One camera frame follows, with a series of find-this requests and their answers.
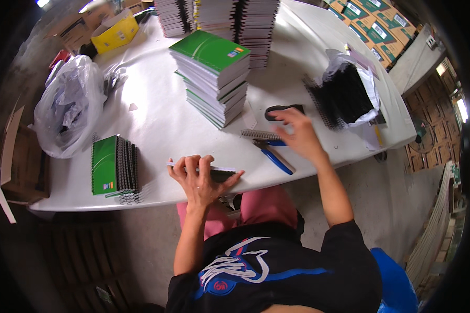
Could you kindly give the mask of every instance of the hand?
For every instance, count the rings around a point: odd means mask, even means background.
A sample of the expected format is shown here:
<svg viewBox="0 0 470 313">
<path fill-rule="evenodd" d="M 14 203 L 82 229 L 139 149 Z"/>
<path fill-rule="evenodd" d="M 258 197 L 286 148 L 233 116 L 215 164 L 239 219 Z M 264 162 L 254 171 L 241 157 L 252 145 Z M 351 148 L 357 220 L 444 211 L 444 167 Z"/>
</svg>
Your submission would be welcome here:
<svg viewBox="0 0 470 313">
<path fill-rule="evenodd" d="M 212 161 L 214 161 L 212 155 L 208 154 L 201 158 L 197 154 L 182 157 L 174 167 L 167 166 L 170 177 L 174 178 L 183 187 L 188 199 L 186 214 L 194 214 L 205 218 L 207 206 L 235 185 L 245 173 L 245 171 L 239 171 L 224 183 L 215 183 L 210 177 L 210 163 Z"/>
<path fill-rule="evenodd" d="M 294 130 L 292 135 L 289 135 L 283 128 L 278 126 L 274 126 L 274 131 L 295 153 L 309 160 L 316 167 L 324 160 L 329 159 L 315 134 L 312 121 L 303 113 L 296 108 L 289 108 L 271 111 L 268 115 L 275 117 L 277 121 L 284 121 L 284 125 L 291 124 Z"/>
</svg>

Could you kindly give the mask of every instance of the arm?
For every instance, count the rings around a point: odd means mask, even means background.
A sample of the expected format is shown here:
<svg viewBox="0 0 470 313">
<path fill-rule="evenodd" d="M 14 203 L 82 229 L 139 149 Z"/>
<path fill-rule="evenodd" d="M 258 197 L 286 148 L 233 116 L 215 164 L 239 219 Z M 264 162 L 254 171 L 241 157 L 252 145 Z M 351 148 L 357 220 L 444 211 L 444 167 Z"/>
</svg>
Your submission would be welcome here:
<svg viewBox="0 0 470 313">
<path fill-rule="evenodd" d="M 211 155 L 182 157 L 174 167 L 167 166 L 169 175 L 183 187 L 188 205 L 186 217 L 174 256 L 174 275 L 195 272 L 202 262 L 203 233 L 209 204 L 235 185 L 244 174 L 240 171 L 222 184 L 210 178 Z"/>
<path fill-rule="evenodd" d="M 284 125 L 291 124 L 294 130 L 292 135 L 280 127 L 276 127 L 275 131 L 289 147 L 308 159 L 317 169 L 320 197 L 329 227 L 351 221 L 352 205 L 329 161 L 329 156 L 315 134 L 311 120 L 295 108 L 272 111 L 269 115 L 274 116 L 276 120 L 284 121 Z"/>
</svg>

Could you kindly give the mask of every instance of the pink pants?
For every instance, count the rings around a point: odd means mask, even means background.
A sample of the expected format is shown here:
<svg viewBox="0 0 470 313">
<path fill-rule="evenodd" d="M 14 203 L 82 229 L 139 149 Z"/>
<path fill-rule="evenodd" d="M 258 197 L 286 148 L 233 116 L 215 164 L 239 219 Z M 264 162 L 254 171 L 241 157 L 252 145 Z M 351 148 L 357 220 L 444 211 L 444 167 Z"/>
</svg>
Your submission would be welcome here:
<svg viewBox="0 0 470 313">
<path fill-rule="evenodd" d="M 181 228 L 184 225 L 187 204 L 186 202 L 177 204 Z M 298 224 L 298 212 L 289 195 L 281 186 L 244 192 L 240 204 L 239 221 L 226 216 L 220 207 L 222 204 L 219 201 L 215 201 L 209 206 L 204 228 L 204 240 L 237 227 L 238 224 L 248 225 L 273 221 L 287 224 L 294 229 Z"/>
</svg>

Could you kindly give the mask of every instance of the black rubber tool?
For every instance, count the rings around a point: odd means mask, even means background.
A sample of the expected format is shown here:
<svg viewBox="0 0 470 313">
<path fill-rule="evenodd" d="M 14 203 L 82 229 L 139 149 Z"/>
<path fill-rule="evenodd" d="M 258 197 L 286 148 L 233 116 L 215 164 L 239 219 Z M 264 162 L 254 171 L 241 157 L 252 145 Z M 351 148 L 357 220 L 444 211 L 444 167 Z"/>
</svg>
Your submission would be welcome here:
<svg viewBox="0 0 470 313">
<path fill-rule="evenodd" d="M 272 106 L 272 107 L 269 107 L 269 108 L 265 111 L 265 118 L 266 118 L 267 121 L 275 122 L 276 119 L 275 119 L 273 116 L 269 116 L 268 113 L 271 112 L 271 111 L 285 110 L 285 109 L 289 109 L 289 108 L 296 108 L 296 109 L 298 109 L 301 113 L 305 114 L 305 109 L 303 109 L 303 105 L 302 105 L 302 104 L 292 104 L 292 105 L 289 105 L 289 106 L 287 106 L 287 107 L 284 107 L 284 106 Z"/>
</svg>

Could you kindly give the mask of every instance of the spiral notebook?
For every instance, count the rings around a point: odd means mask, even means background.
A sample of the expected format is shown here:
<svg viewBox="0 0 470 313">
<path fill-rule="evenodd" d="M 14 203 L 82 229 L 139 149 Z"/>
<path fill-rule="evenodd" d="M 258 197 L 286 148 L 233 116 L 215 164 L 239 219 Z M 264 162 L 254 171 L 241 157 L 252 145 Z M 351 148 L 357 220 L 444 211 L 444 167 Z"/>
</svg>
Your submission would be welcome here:
<svg viewBox="0 0 470 313">
<path fill-rule="evenodd" d="M 137 193 L 137 148 L 114 135 L 92 144 L 92 194 L 106 197 Z"/>
</svg>

